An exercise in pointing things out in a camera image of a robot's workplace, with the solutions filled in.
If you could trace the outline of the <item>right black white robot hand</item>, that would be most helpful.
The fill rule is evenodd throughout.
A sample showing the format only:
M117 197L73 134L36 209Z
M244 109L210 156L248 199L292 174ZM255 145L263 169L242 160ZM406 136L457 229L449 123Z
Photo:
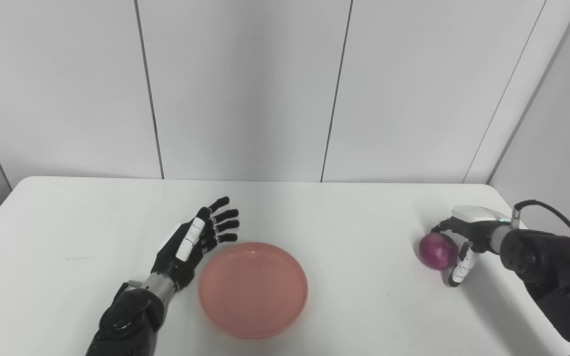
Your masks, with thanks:
M482 253L500 254L505 235L511 230L511 219L491 208L460 205L452 209L451 217L442 220L432 233L455 233L466 239L462 244L448 284L456 288L466 279Z

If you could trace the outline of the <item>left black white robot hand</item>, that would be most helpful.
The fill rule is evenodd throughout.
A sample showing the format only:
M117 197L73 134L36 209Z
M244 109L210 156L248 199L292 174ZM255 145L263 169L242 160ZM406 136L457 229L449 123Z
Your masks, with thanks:
M176 228L158 251L151 273L170 278L177 291L188 286L206 253L238 240L239 210L229 208L230 202L221 197Z

